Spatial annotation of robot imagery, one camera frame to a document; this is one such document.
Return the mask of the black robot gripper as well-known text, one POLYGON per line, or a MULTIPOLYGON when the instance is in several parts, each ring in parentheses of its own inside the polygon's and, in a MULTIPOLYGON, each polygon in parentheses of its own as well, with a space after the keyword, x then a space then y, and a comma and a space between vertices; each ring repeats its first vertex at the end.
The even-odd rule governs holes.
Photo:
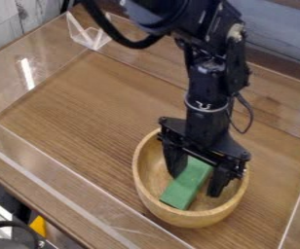
POLYGON ((187 156, 214 167, 207 196, 219 197, 228 182, 243 175, 248 151, 228 134, 231 106, 211 112, 188 109, 186 118, 162 117, 162 142, 167 171, 175 178, 186 168, 187 156))

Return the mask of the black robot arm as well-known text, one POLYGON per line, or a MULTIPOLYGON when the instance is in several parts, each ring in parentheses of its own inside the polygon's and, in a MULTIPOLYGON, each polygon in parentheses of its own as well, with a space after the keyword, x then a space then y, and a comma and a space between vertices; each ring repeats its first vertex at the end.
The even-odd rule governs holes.
POLYGON ((105 18, 95 0, 79 0, 110 38, 142 50, 170 36, 183 52, 187 91, 186 117, 159 119, 158 139, 167 171, 178 177, 190 157, 212 166, 207 195, 216 197, 234 179, 243 177, 251 155, 228 131, 232 105, 246 104, 240 90, 248 86, 246 29, 242 14, 227 0, 120 0, 130 21, 147 36, 127 39, 105 18))

